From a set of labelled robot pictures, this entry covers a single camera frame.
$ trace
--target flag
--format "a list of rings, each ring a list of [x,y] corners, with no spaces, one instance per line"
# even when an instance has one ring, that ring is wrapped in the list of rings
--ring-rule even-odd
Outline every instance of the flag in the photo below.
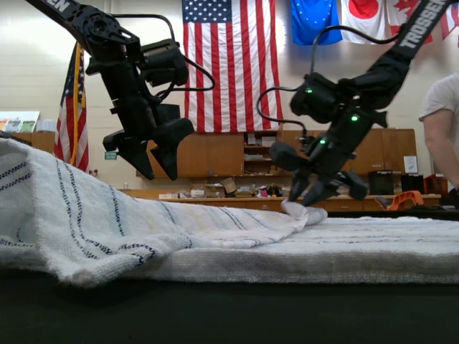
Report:
[[[314,39],[326,27],[338,25],[338,10],[335,0],[291,0],[293,42],[312,45]],[[333,44],[343,37],[339,30],[326,32],[319,44]]]
[[[255,106],[260,93],[279,86],[275,0],[182,0],[185,55],[208,70],[213,91],[186,92],[185,117],[197,132],[269,130]],[[187,87],[211,82],[189,68]],[[283,118],[278,91],[261,103],[263,113]]]
[[[88,172],[84,58],[84,50],[77,43],[73,49],[60,102],[55,155],[66,163]]]
[[[451,4],[442,16],[442,36],[445,39],[456,27],[459,27],[459,4]]]
[[[341,24],[353,27],[373,38],[386,39],[386,17],[383,0],[341,0]],[[363,37],[341,31],[344,41],[371,44]]]
[[[392,36],[396,35],[400,26],[411,17],[419,2],[420,0],[387,0],[387,18]],[[430,34],[424,44],[431,43],[432,40]]]

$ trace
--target box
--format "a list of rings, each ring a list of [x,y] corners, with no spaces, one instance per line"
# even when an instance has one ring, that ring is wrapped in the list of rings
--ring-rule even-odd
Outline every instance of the box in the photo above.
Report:
[[[205,190],[191,190],[192,199],[205,199],[206,191]]]
[[[232,194],[233,192],[237,191],[236,183],[233,178],[228,178],[222,181],[222,185],[224,186],[225,191],[227,194]]]
[[[261,137],[261,145],[270,147],[275,142],[275,136],[263,136]]]

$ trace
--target wooden cupboard door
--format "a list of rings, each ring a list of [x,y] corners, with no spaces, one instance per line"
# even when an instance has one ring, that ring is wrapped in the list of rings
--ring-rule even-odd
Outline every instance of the wooden cupboard door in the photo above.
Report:
[[[416,156],[416,136],[413,129],[386,129],[382,131],[382,149],[387,170],[406,173],[404,156]]]
[[[207,175],[207,136],[191,134],[180,142],[177,151],[179,177]]]
[[[166,172],[164,172],[163,168],[160,167],[158,161],[156,161],[153,154],[151,154],[151,150],[156,147],[156,144],[153,141],[148,142],[148,146],[146,152],[148,154],[148,159],[150,160],[150,165],[153,169],[153,173],[155,178],[168,178]]]
[[[370,130],[356,149],[357,157],[352,161],[352,168],[358,175],[384,170],[382,147],[383,130]]]
[[[313,134],[313,136],[315,138],[318,138],[320,135],[322,135],[325,132],[326,132],[326,130],[315,130],[315,131],[312,132],[312,134]],[[354,168],[353,161],[349,159],[341,170],[342,171],[350,171],[353,168]]]
[[[203,176],[244,174],[244,134],[208,135],[207,165]]]

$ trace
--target american flag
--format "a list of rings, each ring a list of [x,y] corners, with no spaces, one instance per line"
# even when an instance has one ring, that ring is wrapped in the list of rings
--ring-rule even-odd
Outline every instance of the american flag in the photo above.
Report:
[[[185,55],[208,70],[213,91],[186,92],[185,116],[201,133],[269,130],[276,123],[256,112],[260,93],[279,86],[275,0],[182,0]],[[190,66],[187,87],[211,82]],[[279,92],[263,112],[283,118]]]
[[[84,50],[77,43],[73,49],[60,103],[55,155],[66,163],[88,172],[84,58]]]

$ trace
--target poster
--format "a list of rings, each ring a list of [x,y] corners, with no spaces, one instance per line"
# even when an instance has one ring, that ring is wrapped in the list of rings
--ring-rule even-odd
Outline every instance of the poster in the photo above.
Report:
[[[0,130],[8,133],[32,133],[39,111],[0,111]]]

